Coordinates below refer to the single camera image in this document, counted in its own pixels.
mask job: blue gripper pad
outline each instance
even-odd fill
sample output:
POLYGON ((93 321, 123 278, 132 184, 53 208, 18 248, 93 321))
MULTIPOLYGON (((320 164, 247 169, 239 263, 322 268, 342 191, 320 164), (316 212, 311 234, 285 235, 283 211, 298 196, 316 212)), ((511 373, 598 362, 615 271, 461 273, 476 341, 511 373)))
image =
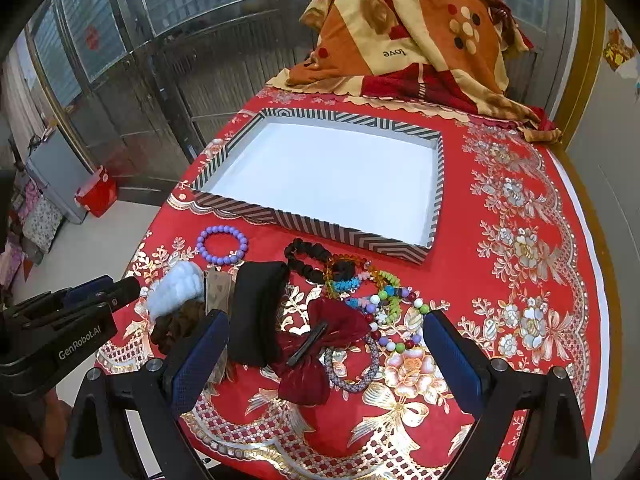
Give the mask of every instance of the blue gripper pad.
POLYGON ((63 306, 73 306, 76 303, 86 300, 89 296, 97 294, 101 290, 105 290, 110 285, 113 285, 113 279, 111 276, 100 276, 90 282, 78 285, 72 288, 65 297, 62 299, 63 306))
POLYGON ((163 377, 165 391, 170 391, 169 408, 174 418, 193 409, 228 339, 226 314, 212 310, 191 336, 176 342, 167 356, 163 377))
POLYGON ((484 408, 478 374, 433 313, 423 316, 422 335, 458 406, 478 420, 484 408))

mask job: blue bead bracelet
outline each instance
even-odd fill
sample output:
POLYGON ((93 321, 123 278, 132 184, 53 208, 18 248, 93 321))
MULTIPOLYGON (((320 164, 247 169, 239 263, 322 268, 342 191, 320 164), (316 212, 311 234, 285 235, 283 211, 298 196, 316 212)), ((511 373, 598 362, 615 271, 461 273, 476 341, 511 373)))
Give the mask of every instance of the blue bead bracelet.
POLYGON ((354 276, 350 280, 343 282, 331 282, 331 286, 334 291, 340 294, 341 292, 349 292, 350 290, 358 290, 360 288, 360 280, 354 276))
POLYGON ((198 239, 196 240, 196 248, 201 256, 207 261, 209 264, 214 264, 218 266, 222 265, 231 265, 238 262, 238 260, 242 260, 244 255, 249 250, 249 240, 244 233, 241 233, 235 227, 231 227, 229 225, 217 225, 217 226, 209 226, 203 232, 200 233, 198 239), (207 248, 204 246, 204 242, 212 234, 230 234, 233 237, 237 238, 240 242, 240 248, 236 251, 234 256, 214 256, 213 254, 209 254, 207 248))

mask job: orange floral blanket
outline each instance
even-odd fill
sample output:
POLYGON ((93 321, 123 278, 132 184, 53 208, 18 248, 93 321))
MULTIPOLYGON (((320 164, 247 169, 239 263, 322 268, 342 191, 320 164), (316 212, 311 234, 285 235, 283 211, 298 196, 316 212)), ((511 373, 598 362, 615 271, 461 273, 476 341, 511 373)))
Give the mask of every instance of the orange floral blanket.
POLYGON ((312 0, 300 20, 318 44, 269 81, 276 88, 427 101, 553 129, 504 96, 502 53, 532 44, 500 0, 312 0))

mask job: red velvet bow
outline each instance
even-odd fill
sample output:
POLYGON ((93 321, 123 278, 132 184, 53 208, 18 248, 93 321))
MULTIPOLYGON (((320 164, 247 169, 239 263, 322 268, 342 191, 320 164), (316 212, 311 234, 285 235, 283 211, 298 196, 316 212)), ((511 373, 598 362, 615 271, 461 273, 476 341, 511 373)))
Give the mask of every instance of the red velvet bow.
POLYGON ((287 360, 306 341, 308 333, 296 335, 278 332, 276 338, 280 345, 280 358, 271 364, 271 369, 280 378, 278 396, 281 399, 313 406, 327 402, 330 392, 324 364, 318 359, 320 351, 323 348, 346 348, 366 336, 371 328, 362 313, 343 301, 318 298, 309 302, 307 312, 311 330, 321 320, 329 326, 293 367, 287 365, 287 360))

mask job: white wall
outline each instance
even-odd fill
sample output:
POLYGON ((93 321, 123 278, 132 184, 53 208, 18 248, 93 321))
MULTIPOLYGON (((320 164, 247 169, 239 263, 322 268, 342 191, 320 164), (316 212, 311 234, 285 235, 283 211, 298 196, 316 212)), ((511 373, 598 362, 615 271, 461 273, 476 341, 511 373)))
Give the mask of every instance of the white wall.
MULTIPOLYGON (((615 27, 607 9, 606 31, 615 27)), ((567 149, 602 224, 622 310, 618 412, 609 446, 593 462, 594 480, 616 478, 640 442, 640 102, 635 86, 636 79, 622 78, 601 59, 591 97, 567 149)))

